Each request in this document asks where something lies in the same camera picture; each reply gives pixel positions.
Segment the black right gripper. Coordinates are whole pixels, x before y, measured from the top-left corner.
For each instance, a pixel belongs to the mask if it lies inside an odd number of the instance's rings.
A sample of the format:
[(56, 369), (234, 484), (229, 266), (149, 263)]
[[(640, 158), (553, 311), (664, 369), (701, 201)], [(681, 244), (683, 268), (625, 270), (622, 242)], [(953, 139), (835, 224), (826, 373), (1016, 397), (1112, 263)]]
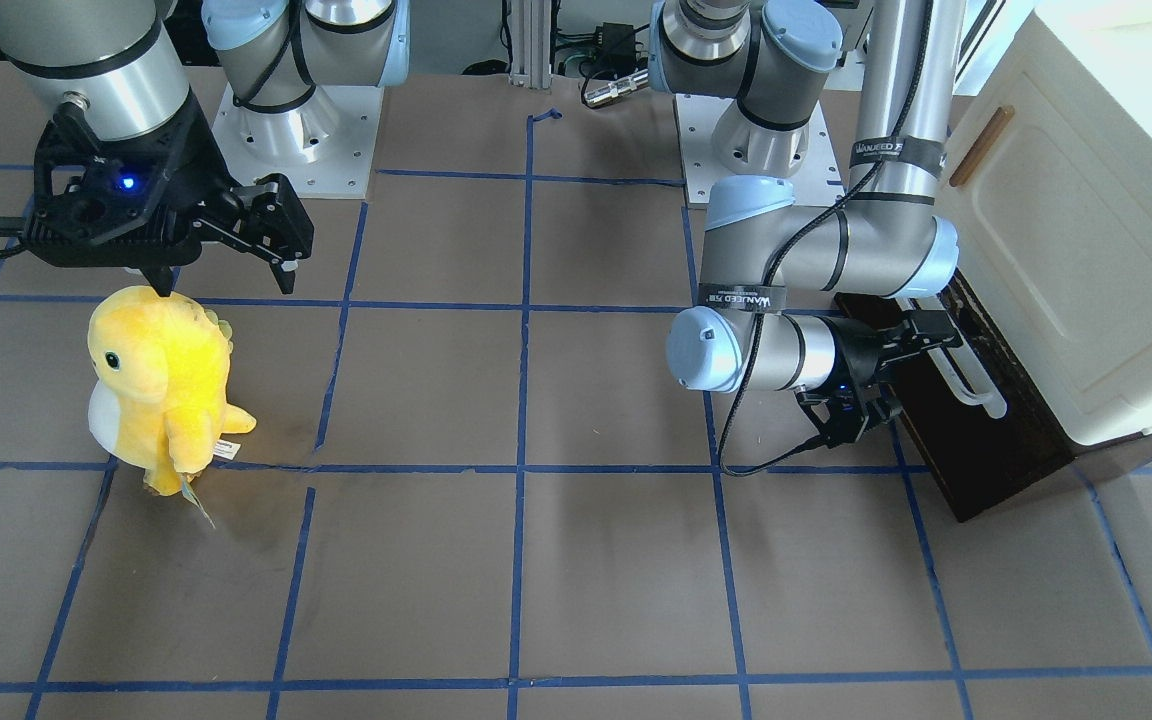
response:
[(26, 251), (61, 268), (141, 270), (168, 300), (202, 240), (256, 256), (291, 295), (314, 223), (282, 173), (237, 185), (195, 97), (128, 141), (100, 141), (86, 111), (59, 104), (35, 151)]

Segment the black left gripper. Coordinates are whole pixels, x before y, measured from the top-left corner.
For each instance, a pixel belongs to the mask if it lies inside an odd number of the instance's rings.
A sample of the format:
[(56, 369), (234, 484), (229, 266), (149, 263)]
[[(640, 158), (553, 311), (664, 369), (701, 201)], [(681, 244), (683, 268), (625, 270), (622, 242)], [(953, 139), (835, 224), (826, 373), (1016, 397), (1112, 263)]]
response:
[(892, 420), (901, 414), (899, 401), (864, 395), (887, 381), (890, 374), (886, 367), (937, 348), (964, 344), (946, 310), (905, 310), (901, 323), (881, 331), (846, 318), (826, 318), (824, 323), (835, 342), (835, 361), (817, 387), (796, 392), (797, 406), (817, 429), (814, 437), (799, 444), (803, 448), (852, 444), (867, 430)]

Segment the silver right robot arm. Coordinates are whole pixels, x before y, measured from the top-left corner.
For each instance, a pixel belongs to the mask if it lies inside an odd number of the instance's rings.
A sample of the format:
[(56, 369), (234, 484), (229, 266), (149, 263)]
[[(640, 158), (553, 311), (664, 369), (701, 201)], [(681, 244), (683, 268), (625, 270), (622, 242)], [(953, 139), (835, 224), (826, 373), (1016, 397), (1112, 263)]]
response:
[(168, 296), (206, 242), (259, 258), (291, 293), (314, 223), (282, 174), (242, 184), (152, 1), (0, 1), (0, 50), (50, 109), (31, 211), (0, 220), (60, 268), (128, 268)]

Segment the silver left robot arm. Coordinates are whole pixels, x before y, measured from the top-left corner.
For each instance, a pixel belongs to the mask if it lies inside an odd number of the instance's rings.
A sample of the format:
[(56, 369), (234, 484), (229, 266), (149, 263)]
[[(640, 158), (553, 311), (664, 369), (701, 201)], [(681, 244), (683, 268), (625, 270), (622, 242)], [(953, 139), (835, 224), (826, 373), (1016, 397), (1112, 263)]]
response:
[[(673, 319), (669, 372), (682, 387), (791, 391), (818, 435), (854, 442), (899, 406), (870, 397), (892, 364), (952, 343), (943, 320), (915, 316), (874, 331), (788, 311), (795, 290), (923, 300), (954, 275), (957, 233), (934, 214), (945, 168), (961, 1), (878, 1), (849, 159), (851, 184), (827, 209), (801, 199), (790, 158), (736, 161), (710, 190), (694, 306)], [(814, 1), (659, 1), (650, 23), (654, 90), (732, 100), (722, 147), (759, 152), (804, 137), (844, 47)]]

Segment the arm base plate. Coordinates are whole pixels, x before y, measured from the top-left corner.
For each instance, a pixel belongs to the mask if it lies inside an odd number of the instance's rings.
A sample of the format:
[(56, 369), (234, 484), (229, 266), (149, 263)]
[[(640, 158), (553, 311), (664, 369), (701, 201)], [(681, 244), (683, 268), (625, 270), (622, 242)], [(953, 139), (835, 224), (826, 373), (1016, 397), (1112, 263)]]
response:
[(797, 204), (824, 209), (844, 194), (820, 105), (791, 131), (751, 123), (732, 99), (675, 94), (687, 206), (707, 209), (713, 184), (732, 176), (787, 179)]
[(279, 173), (301, 199), (365, 199), (384, 88), (320, 86), (282, 114), (237, 108), (232, 96), (225, 88), (212, 135), (234, 179)]

